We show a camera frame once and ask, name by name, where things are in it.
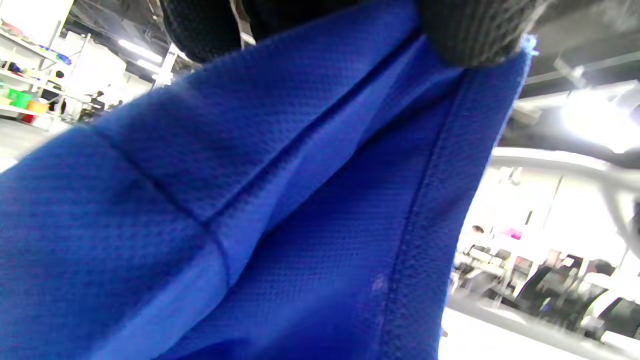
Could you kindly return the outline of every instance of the blue garment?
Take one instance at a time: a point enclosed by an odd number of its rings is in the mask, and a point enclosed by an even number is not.
[[[446,67],[412,0],[222,58],[0,177],[0,358],[436,359],[529,55]]]

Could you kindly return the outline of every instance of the ceiling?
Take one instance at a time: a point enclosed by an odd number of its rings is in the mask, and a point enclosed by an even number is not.
[[[117,40],[126,39],[164,56],[169,40],[162,30],[161,17],[158,0],[76,0],[65,27],[91,32],[96,41],[127,61],[127,71],[148,79],[150,73],[135,64],[139,56],[119,47]],[[557,0],[532,32],[538,36],[540,55],[533,61],[521,98],[576,89],[566,70],[578,66],[584,67],[581,81],[588,85],[640,78],[638,0]],[[174,72],[191,66],[180,60]],[[542,111],[539,120],[523,123],[511,119],[501,145],[581,152],[640,168],[640,152],[613,155],[606,148],[562,132],[553,109]]]
[[[127,72],[153,81],[152,73],[136,64],[140,56],[119,46],[118,41],[130,41],[164,57],[170,41],[162,29],[161,19],[157,0],[75,0],[65,29],[91,33],[96,43],[106,46],[127,62]],[[191,65],[178,59],[173,71],[190,69]]]

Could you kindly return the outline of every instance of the shelf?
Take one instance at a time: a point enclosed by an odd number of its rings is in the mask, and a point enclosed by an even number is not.
[[[21,38],[15,37],[13,35],[9,35],[7,33],[5,33],[4,31],[0,30],[0,37],[3,37],[11,42],[13,42],[15,45],[18,45],[19,47],[28,50],[29,52],[43,58],[43,59],[47,59],[47,60],[51,60],[51,61],[55,61],[56,63],[61,63],[64,64],[62,61],[58,60],[58,57],[53,55],[53,54],[49,54],[49,53],[45,53],[44,51],[40,50],[40,47],[37,45],[31,45],[29,43],[27,43],[26,41],[24,41]]]
[[[15,106],[11,106],[11,105],[0,105],[0,110],[13,111],[15,113],[21,113],[21,114],[25,114],[25,115],[34,115],[34,116],[46,115],[46,113],[36,113],[36,112],[29,111],[29,110],[26,110],[26,109],[16,108]]]
[[[6,76],[8,78],[12,78],[12,79],[16,79],[16,80],[22,81],[23,83],[27,83],[27,84],[30,84],[30,85],[37,86],[39,88],[47,89],[47,90],[49,90],[51,92],[54,92],[56,94],[60,94],[62,96],[68,97],[70,99],[78,100],[80,102],[86,102],[86,100],[83,100],[78,96],[73,96],[73,95],[71,95],[69,93],[66,93],[64,91],[60,91],[60,90],[58,90],[56,88],[53,88],[52,86],[43,86],[42,82],[40,80],[33,79],[33,78],[25,78],[24,76],[17,75],[17,74],[15,74],[13,72],[10,72],[10,71],[4,70],[4,69],[0,69],[0,76]]]

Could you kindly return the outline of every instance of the white metal frame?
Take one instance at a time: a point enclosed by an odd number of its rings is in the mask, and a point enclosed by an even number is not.
[[[629,249],[640,258],[640,237],[623,216],[623,206],[618,200],[621,192],[640,195],[640,170],[630,170],[589,156],[563,151],[498,147],[493,150],[492,166],[528,167],[560,172],[589,179],[599,184],[599,189],[618,233]]]

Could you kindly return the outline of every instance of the green bin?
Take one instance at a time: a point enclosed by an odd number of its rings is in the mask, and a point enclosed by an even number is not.
[[[10,105],[15,106],[16,108],[26,109],[32,97],[33,95],[27,92],[9,89],[8,98],[12,100]]]

